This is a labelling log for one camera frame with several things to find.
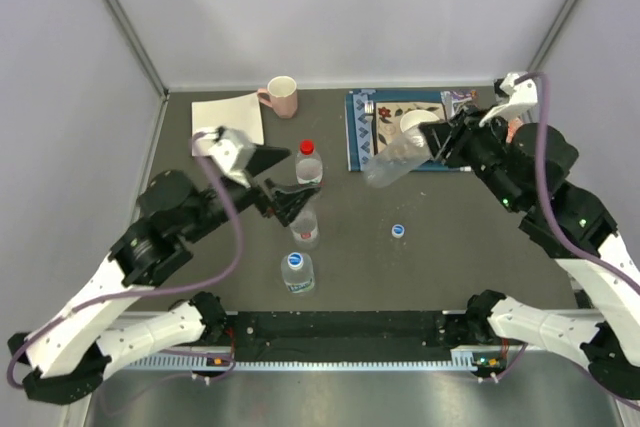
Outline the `clear label-free plastic bottle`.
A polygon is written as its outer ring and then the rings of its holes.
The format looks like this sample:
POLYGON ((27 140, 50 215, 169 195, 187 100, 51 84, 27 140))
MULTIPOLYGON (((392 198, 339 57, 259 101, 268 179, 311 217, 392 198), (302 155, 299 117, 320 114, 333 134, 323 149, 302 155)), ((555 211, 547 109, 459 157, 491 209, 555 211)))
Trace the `clear label-free plastic bottle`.
POLYGON ((433 158, 428 142, 418 126, 396 137, 362 168, 366 184, 384 188, 433 158))

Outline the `red-cap red-label bottle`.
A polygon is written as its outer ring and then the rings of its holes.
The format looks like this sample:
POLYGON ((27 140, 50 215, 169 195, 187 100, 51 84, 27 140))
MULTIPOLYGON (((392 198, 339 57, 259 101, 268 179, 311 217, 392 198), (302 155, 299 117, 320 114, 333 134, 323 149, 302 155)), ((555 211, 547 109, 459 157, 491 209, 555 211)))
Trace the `red-cap red-label bottle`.
POLYGON ((299 184, 319 185, 323 179, 323 162, 310 139, 302 140, 295 160, 295 174, 299 184))

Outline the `blue white bottle cap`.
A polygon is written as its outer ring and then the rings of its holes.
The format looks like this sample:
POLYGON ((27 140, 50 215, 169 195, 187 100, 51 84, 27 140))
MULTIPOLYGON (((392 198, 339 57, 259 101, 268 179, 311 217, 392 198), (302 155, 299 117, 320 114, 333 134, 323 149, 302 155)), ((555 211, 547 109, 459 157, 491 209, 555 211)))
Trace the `blue white bottle cap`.
POLYGON ((405 227, 401 224, 394 224, 391 233, 394 238, 402 238, 405 235, 405 227))

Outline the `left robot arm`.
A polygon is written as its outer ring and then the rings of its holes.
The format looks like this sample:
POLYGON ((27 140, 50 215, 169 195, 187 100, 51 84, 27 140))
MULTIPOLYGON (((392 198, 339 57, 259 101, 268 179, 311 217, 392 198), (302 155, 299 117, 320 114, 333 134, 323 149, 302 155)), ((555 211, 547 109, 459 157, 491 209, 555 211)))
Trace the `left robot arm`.
POLYGON ((216 174, 200 190, 181 170, 156 175, 139 196, 140 218, 110 248, 83 288, 45 326, 8 341, 11 366, 29 367, 22 381, 8 383, 31 401, 69 405, 93 393, 113 374, 144 357, 182 344, 211 345, 227 330, 227 314, 208 287, 229 275, 188 287, 192 298, 162 315, 113 329, 113 322, 144 297, 163 288, 193 257, 188 247, 226 223, 241 229, 239 215, 255 207, 288 226, 319 192, 315 184, 279 185, 256 176, 289 156, 286 148, 258 146, 250 152, 246 185, 216 174))

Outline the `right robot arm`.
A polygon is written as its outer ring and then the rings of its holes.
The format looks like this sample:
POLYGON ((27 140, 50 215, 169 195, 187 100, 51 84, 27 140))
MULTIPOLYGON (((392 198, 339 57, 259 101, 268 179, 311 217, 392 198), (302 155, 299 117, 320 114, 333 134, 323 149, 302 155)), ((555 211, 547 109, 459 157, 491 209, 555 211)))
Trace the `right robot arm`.
POLYGON ((466 336, 487 344, 515 340, 561 356, 625 401, 639 398, 639 272, 602 201, 568 181, 577 149, 553 127, 459 112, 417 128, 428 152, 468 166, 500 202, 522 216, 519 228, 585 291, 601 320, 547 313, 485 290, 467 303, 466 336))

